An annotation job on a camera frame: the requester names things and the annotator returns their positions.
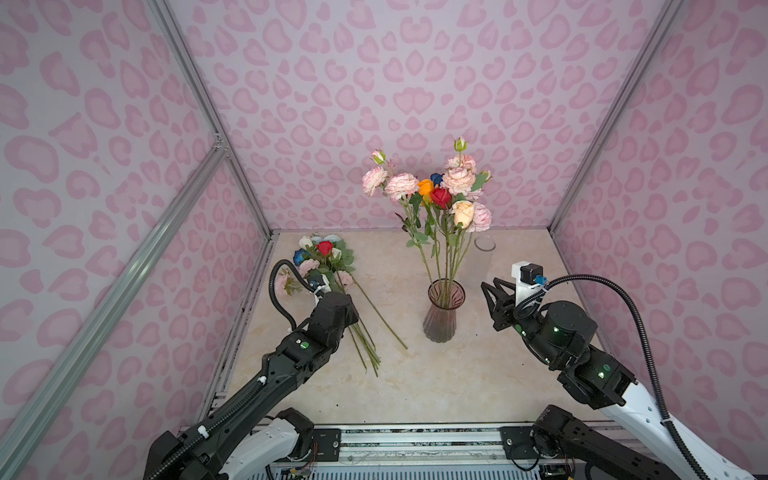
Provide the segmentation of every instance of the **metal bracket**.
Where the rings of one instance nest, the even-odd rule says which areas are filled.
[[[535,460],[540,457],[534,450],[532,427],[501,427],[502,447],[507,460]]]
[[[317,444],[317,462],[338,462],[341,449],[341,430],[315,429],[312,441]]]

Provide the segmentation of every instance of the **blue rose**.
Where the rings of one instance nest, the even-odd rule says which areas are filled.
[[[303,248],[299,248],[293,254],[293,264],[299,266],[304,260],[310,258],[310,255]]]

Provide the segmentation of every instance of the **black cable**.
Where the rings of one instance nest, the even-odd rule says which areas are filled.
[[[640,312],[637,311],[637,307],[632,301],[632,298],[627,292],[624,291],[623,288],[610,281],[609,279],[598,275],[580,273],[577,275],[561,276],[560,278],[556,278],[550,282],[547,282],[547,285],[544,288],[540,289],[538,292],[534,293],[527,299],[522,300],[520,304],[515,307],[515,310],[512,313],[513,317],[516,319],[527,319],[536,311],[538,311],[538,306],[541,304],[541,299],[553,286],[570,282],[572,280],[589,280],[591,282],[602,283],[603,285],[611,288],[614,292],[618,293],[624,303],[627,304],[627,307],[629,307],[629,311],[632,315],[632,319],[634,320],[634,325],[637,327],[637,335],[640,337],[640,345],[643,350],[643,356],[645,357],[645,364],[648,368],[650,386],[654,391],[656,407],[659,408],[659,413],[661,415],[661,423],[669,431],[670,436],[672,437],[672,441],[675,443],[675,445],[677,445],[681,455],[683,458],[685,458],[686,462],[688,462],[688,465],[690,465],[694,473],[696,473],[696,475],[701,478],[701,480],[710,480],[707,473],[703,470],[703,468],[701,468],[701,465],[699,465],[699,462],[697,462],[693,454],[690,453],[690,450],[688,449],[687,445],[685,445],[685,442],[680,437],[680,433],[677,431],[677,428],[674,426],[674,423],[670,419],[670,413],[667,410],[667,403],[664,401],[664,394],[661,391],[659,375],[656,372],[654,356],[650,352],[650,343],[648,342],[648,335],[645,333],[645,325],[643,324],[643,319],[640,316]],[[526,312],[523,312],[523,309],[532,303],[534,305],[531,308],[528,308]]]
[[[291,330],[296,330],[296,320],[293,319],[290,313],[288,313],[287,310],[283,308],[282,305],[280,305],[280,302],[277,300],[277,296],[275,295],[275,279],[277,278],[277,272],[280,271],[280,267],[283,265],[290,268],[290,270],[293,272],[293,275],[296,277],[297,280],[299,280],[299,283],[301,283],[301,286],[312,291],[312,287],[304,280],[301,275],[299,275],[299,271],[296,269],[296,267],[291,263],[290,260],[281,260],[277,263],[275,263],[275,266],[272,267],[272,272],[270,273],[270,283],[267,288],[270,293],[270,300],[272,301],[272,304],[275,306],[278,312],[280,312],[281,315],[286,317],[288,321],[290,322],[290,328]]]
[[[262,359],[261,371],[257,374],[257,378],[266,375],[267,363],[266,356]],[[227,410],[215,423],[208,427],[208,435],[214,433],[220,426],[232,419],[243,407],[253,400],[253,397],[264,387],[264,384],[257,382],[256,385],[232,408]],[[147,480],[157,480],[172,466],[176,465],[186,454],[192,452],[203,440],[205,436],[202,433],[197,433],[195,436],[188,438],[184,445],[174,452],[173,455],[168,457],[163,463],[157,467],[151,475],[147,477]]]
[[[515,447],[520,447],[520,446],[528,446],[528,444],[527,443],[515,443],[514,445],[512,445],[509,448],[510,456],[513,456],[511,453],[515,451]],[[533,462],[533,465],[529,465],[528,467],[525,467],[525,468],[522,468],[520,465],[518,465],[518,463],[515,461],[514,458],[512,458],[511,460],[512,460],[512,463],[515,464],[515,467],[517,467],[518,470],[520,470],[521,472],[530,472],[531,470],[536,468],[536,465],[538,465],[538,461],[541,460],[541,453],[536,452],[536,460],[535,460],[535,462]]]

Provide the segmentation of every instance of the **pile of flowers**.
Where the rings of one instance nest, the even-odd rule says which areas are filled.
[[[293,254],[293,264],[298,267],[301,277],[313,289],[327,285],[333,291],[348,293],[347,289],[349,287],[352,285],[357,286],[379,315],[379,318],[384,322],[384,325],[392,332],[400,344],[408,349],[397,333],[395,333],[395,330],[389,326],[379,312],[379,309],[371,302],[366,291],[362,289],[357,280],[355,280],[355,277],[352,276],[352,272],[355,271],[355,268],[352,266],[355,261],[354,252],[347,248],[346,242],[341,237],[334,234],[326,237],[312,234],[302,237],[299,240],[299,247]],[[275,279],[275,294],[278,296],[288,296],[300,291],[305,290],[293,274],[287,268],[280,269]],[[376,376],[379,376],[378,370],[381,359],[376,353],[376,344],[373,342],[373,338],[371,338],[362,318],[358,323],[352,325],[350,330],[352,331],[352,340],[355,343],[355,348],[360,356],[362,365],[368,371],[368,366],[362,357],[358,342],[367,353],[373,367],[373,372]]]
[[[455,139],[453,147],[457,154],[448,159],[445,171],[424,180],[408,173],[395,174],[392,162],[381,150],[375,150],[371,158],[376,166],[362,178],[362,190],[367,195],[372,197],[380,188],[391,201],[402,206],[406,215],[398,217],[402,229],[411,237],[406,246],[419,248],[430,282],[434,280],[424,246],[431,244],[437,277],[449,284],[455,279],[472,234],[487,230],[492,221],[490,210],[478,202],[483,185],[492,178],[490,172],[478,172],[475,159],[462,154],[467,148],[464,138]]]

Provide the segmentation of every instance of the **clear glass vase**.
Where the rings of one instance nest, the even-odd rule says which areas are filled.
[[[424,317],[424,334],[433,342],[443,343],[456,333],[456,309],[464,304],[464,288],[454,281],[448,290],[450,280],[441,278],[432,282],[427,294],[432,305]]]

